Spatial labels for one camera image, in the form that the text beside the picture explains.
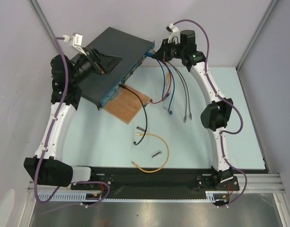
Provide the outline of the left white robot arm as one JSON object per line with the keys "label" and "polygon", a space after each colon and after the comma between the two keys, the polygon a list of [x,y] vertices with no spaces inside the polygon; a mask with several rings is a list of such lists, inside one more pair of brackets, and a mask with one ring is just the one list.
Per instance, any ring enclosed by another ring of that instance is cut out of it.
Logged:
{"label": "left white robot arm", "polygon": [[95,48],[80,53],[76,61],[63,54],[52,58],[50,118],[35,155],[24,160],[24,168],[35,184],[67,187],[81,182],[87,189],[97,186],[98,178],[90,167],[63,163],[63,147],[82,96],[78,85],[92,74],[110,74],[121,61],[121,57],[103,54]]}

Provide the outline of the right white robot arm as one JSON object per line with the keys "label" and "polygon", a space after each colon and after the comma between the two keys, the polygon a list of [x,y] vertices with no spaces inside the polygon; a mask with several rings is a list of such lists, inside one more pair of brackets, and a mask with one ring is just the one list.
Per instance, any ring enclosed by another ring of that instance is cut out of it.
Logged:
{"label": "right white robot arm", "polygon": [[233,179],[233,169],[227,163],[227,144],[223,132],[230,119],[233,101],[221,97],[222,93],[208,70],[205,54],[197,50],[195,32],[179,31],[175,26],[167,30],[170,35],[163,39],[153,58],[164,62],[180,59],[198,83],[206,102],[200,120],[209,133],[213,151],[211,184],[213,188],[222,190]]}

